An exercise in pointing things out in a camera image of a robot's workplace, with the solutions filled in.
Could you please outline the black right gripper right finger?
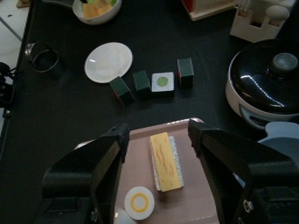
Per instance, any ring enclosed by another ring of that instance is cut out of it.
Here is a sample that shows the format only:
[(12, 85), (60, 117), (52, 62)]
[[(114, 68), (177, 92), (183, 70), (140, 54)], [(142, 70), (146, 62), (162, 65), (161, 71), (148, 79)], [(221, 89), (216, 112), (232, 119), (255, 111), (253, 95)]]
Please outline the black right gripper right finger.
[(299, 224), (299, 124), (271, 122), (251, 141), (188, 122), (220, 224)]

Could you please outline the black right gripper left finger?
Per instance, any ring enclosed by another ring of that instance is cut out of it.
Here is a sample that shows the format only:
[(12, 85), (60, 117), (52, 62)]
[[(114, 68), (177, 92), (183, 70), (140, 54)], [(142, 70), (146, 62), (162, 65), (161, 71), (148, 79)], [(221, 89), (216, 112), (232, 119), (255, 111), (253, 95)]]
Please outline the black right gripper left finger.
[(129, 128), (120, 124), (50, 166), (33, 224), (113, 224), (128, 142)]

